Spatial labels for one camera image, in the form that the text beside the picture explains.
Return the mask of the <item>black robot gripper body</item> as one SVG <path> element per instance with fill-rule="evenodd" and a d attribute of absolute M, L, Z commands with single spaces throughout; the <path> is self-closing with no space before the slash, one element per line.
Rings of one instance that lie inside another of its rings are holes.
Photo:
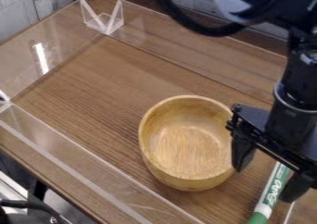
<path fill-rule="evenodd" d="M 243 131 L 257 150 L 296 172 L 317 173 L 317 105 L 294 96 L 282 82 L 274 87 L 270 111 L 235 104 L 226 129 Z"/>

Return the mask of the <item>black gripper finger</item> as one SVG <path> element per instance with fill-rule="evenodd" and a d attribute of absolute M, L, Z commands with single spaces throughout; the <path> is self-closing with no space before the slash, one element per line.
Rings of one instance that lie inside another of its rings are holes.
<path fill-rule="evenodd" d="M 238 172 L 242 172 L 253 161 L 257 151 L 254 139 L 243 131 L 231 132 L 231 165 Z"/>
<path fill-rule="evenodd" d="M 309 189 L 317 189 L 317 173 L 296 172 L 290 170 L 282 180 L 278 200 L 285 203 L 294 202 Z"/>

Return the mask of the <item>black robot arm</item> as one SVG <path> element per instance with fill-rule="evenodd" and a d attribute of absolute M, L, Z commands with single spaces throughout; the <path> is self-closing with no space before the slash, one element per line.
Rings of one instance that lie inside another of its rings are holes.
<path fill-rule="evenodd" d="M 221 27 L 199 24 L 173 0 L 154 1 L 179 25 L 206 36 L 229 36 L 264 22 L 288 31 L 288 65 L 272 109 L 235 104 L 226 127 L 234 169 L 243 170 L 261 150 L 293 170 L 280 200 L 296 201 L 317 189 L 317 0 L 214 0 L 229 20 Z"/>

